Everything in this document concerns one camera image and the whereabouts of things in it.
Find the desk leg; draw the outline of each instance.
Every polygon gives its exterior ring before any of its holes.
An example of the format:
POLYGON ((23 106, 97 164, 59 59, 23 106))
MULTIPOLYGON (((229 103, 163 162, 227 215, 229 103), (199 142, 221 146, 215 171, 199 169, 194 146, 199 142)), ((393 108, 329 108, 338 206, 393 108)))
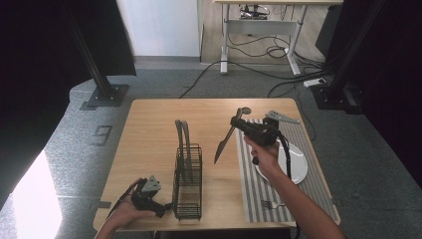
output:
POLYGON ((293 35, 292 42, 291 42, 289 48, 285 49, 286 56, 289 60, 292 71, 295 75, 301 74, 301 71, 299 70, 298 64, 296 63, 295 47, 296 47, 296 44, 298 42, 299 33, 301 32, 302 25, 304 25, 304 19, 305 19, 305 15, 307 14, 307 10, 308 10, 308 6, 304 5, 302 7, 301 19, 298 20, 298 23, 296 25, 295 34, 293 35))
POLYGON ((223 48, 221 50, 221 75, 227 75, 227 55, 228 47, 227 47, 227 38, 228 38, 228 27, 229 27, 229 11, 230 11, 230 4, 223 4, 223 48))

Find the wooden table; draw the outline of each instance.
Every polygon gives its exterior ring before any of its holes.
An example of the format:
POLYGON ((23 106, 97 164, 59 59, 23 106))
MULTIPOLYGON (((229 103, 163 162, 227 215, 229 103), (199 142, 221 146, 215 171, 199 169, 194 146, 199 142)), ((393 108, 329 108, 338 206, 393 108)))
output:
MULTIPOLYGON (((247 223, 245 221, 234 134, 217 164, 214 164, 217 145, 230 128, 230 118, 235 115, 237 108, 242 107, 249 107, 252 110, 250 115, 243 116, 244 119, 262 119, 270 110, 290 118, 301 119, 296 103, 291 99, 134 101, 101 201, 115 203, 137 178, 147 178, 153 174, 161 184, 161 190, 154 196, 154 200, 161 204, 170 202, 178 147, 174 121, 186 120, 189 124, 191 142, 199 143, 203 153, 202 218, 179 221, 174 217, 173 211, 167 211, 162 218, 137 220, 126 228, 127 230, 167 231, 295 226, 294 223, 247 223)), ((308 135, 306 140, 312 146, 308 135)), ((100 228, 108 213, 109 209, 98 209, 94 220, 96 229, 100 228)))
POLYGON ((285 49, 286 57, 289 60, 292 71, 300 75, 298 64, 295 58, 295 47, 299 34, 304 25, 305 15, 309 5, 340 5, 342 0, 214 0, 214 3, 223 4, 223 47, 221 50, 221 74, 227 74, 228 51, 227 39, 229 33, 235 34, 257 34, 257 35, 286 35, 291 36, 289 48, 285 49), (303 5, 301 17, 294 21, 270 21, 270 20, 235 20, 230 19, 230 4, 262 4, 262 5, 303 5))

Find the plate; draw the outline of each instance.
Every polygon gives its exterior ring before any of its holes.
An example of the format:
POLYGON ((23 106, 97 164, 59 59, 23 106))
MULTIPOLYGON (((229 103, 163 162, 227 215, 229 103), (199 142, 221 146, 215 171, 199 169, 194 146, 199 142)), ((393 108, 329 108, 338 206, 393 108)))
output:
MULTIPOLYGON (((305 155, 298 149, 294 144, 289 143, 289 152, 291 155, 291 173, 292 173, 292 182, 294 184, 299 184, 302 180, 305 179, 308 173, 308 162, 305 158, 305 155)), ((282 171, 287 174, 287 167, 286 167, 286 154, 285 150, 280 143, 279 148, 279 165, 282 171)), ((260 167, 255 165, 258 172, 263 176, 266 180, 268 180, 264 174, 261 172, 260 167)))

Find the striped dish mat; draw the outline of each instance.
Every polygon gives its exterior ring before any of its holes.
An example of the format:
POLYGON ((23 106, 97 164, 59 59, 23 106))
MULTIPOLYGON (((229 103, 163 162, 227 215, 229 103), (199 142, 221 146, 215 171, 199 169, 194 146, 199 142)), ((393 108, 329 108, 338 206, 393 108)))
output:
MULTIPOLYGON (((250 122, 262 123, 261 119, 245 119, 250 122)), ((305 155, 308 162, 308 174, 298 184, 298 187, 318 204, 331 218, 338 220, 337 214, 329 193, 327 192, 323 178, 319 174, 316 159, 311 154, 306 135, 302 126, 297 123, 280 121, 280 131, 289 140, 289 143, 297 146, 305 155)), ((251 147, 243 140, 243 133, 235 130, 240 176, 242 181, 243 205, 247 222, 294 222, 292 214, 285 206, 268 210, 263 208, 261 200, 271 200, 283 203, 276 190, 256 170, 252 163, 251 147)))

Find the metal rack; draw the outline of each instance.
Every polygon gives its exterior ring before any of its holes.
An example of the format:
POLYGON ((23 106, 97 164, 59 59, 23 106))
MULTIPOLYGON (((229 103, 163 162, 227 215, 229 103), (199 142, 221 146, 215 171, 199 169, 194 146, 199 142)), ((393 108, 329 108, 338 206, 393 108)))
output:
POLYGON ((173 211, 177 219, 200 219, 202 212, 202 149, 197 143, 177 148, 173 182, 173 211))

